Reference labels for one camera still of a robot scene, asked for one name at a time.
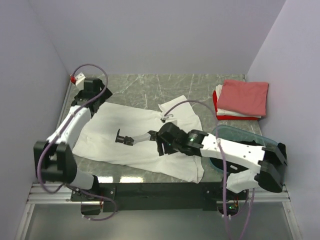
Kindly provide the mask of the white printed t-shirt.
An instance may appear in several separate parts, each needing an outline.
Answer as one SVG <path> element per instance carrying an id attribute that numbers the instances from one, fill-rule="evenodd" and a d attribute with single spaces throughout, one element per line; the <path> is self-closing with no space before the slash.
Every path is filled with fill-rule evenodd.
<path id="1" fill-rule="evenodd" d="M 186 133 L 201 130 L 200 118 L 193 111 L 186 97 L 181 95 L 160 104 L 159 111 L 104 103 L 83 127 L 73 148 L 73 154 L 98 162 L 126 165 L 136 169 L 161 173 L 187 182 L 199 183 L 204 175 L 201 158 L 182 153 L 159 156 L 154 141 L 144 141 L 134 146 L 116 143 L 117 133 L 128 137 L 158 131 L 164 114 L 175 107 L 171 114 L 177 126 Z"/>

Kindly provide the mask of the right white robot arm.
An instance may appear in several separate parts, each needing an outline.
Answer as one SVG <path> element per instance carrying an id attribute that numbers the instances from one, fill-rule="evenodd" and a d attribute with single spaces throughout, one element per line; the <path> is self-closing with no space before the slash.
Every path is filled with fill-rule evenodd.
<path id="1" fill-rule="evenodd" d="M 223 178 L 226 183 L 219 187 L 221 197 L 226 200 L 246 189 L 260 187 L 272 193 L 283 190 L 288 162 L 278 146 L 234 142 L 196 129 L 184 132 L 172 122 L 165 123 L 155 139 L 160 156 L 180 152 L 220 159 L 224 168 L 237 167 Z"/>

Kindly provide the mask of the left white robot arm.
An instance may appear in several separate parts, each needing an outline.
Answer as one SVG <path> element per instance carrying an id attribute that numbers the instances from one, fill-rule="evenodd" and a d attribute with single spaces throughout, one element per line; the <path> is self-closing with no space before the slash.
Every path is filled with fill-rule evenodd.
<path id="1" fill-rule="evenodd" d="M 72 150 L 83 127 L 112 95 L 101 79 L 83 80 L 82 89 L 74 97 L 63 122 L 50 137 L 37 141 L 33 147 L 36 177 L 41 185 L 58 182 L 81 189 L 88 201 L 99 197 L 97 176 L 78 169 Z"/>

